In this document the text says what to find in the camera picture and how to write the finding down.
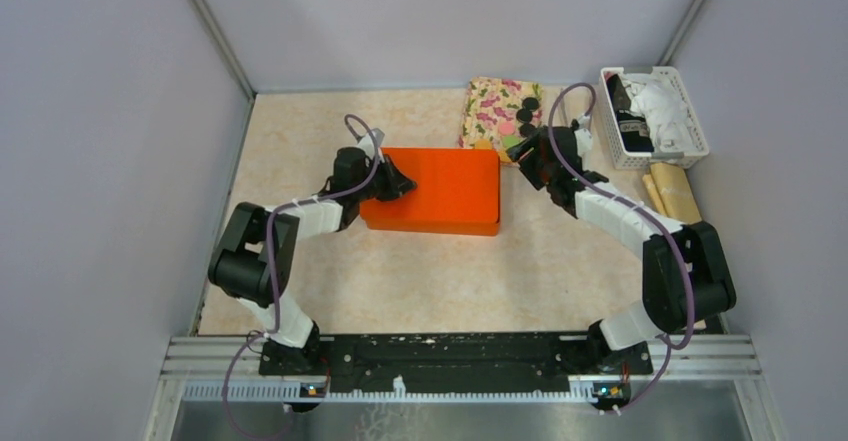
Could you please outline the floral tray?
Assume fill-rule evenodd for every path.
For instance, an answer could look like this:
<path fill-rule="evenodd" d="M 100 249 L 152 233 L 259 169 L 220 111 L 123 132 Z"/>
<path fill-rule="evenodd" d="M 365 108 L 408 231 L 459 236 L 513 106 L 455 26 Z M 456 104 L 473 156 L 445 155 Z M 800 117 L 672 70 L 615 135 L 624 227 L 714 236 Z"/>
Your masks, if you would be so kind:
<path fill-rule="evenodd" d="M 513 135 L 520 136 L 519 126 L 525 123 L 516 119 L 516 112 L 522 109 L 522 100 L 526 97 L 536 97 L 540 102 L 540 108 L 534 111 L 531 122 L 538 128 L 544 112 L 544 89 L 541 84 L 485 76 L 472 78 L 466 89 L 458 146 L 475 149 L 473 145 L 476 141 L 488 139 L 492 148 L 484 150 L 494 150 L 497 154 L 498 151 L 506 151 L 501 144 L 503 136 L 498 133 L 498 124 L 512 121 L 516 127 Z"/>

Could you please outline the orange box lid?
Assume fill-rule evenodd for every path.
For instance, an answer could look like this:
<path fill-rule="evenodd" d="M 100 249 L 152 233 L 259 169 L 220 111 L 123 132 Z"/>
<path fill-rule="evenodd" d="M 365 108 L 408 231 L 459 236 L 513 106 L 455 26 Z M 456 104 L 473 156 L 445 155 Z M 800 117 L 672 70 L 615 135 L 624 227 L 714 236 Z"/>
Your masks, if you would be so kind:
<path fill-rule="evenodd" d="M 501 220 L 501 164 L 491 149 L 385 148 L 417 187 L 393 201 L 369 200 L 360 216 L 371 230 L 495 236 Z"/>

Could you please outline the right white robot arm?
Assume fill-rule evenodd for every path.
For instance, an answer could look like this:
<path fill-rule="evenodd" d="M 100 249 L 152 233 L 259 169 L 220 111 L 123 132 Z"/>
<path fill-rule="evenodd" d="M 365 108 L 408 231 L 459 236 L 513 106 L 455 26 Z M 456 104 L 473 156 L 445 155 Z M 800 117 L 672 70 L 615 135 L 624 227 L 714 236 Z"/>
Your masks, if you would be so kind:
<path fill-rule="evenodd" d="M 522 140 L 507 151 L 520 172 L 554 205 L 616 238 L 641 261 L 641 297 L 595 322 L 586 346 L 589 365 L 612 373 L 627 348 L 683 331 L 736 305 L 737 294 L 716 229 L 685 224 L 624 195 L 608 178 L 587 171 L 574 128 L 520 128 Z"/>

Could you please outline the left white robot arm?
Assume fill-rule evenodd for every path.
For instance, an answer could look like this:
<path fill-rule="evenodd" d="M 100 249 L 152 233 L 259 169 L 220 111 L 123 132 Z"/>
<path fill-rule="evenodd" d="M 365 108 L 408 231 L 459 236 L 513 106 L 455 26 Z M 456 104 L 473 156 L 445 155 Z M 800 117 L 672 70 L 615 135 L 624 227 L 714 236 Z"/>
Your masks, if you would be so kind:
<path fill-rule="evenodd" d="M 368 129 L 354 146 L 337 151 L 318 193 L 275 208 L 239 203 L 208 267 L 208 281 L 251 310 L 261 337 L 283 346 L 283 362 L 297 374 L 319 365 L 318 328 L 288 292 L 298 242 L 347 229 L 366 201 L 395 201 L 417 187 L 382 149 L 384 133 Z"/>

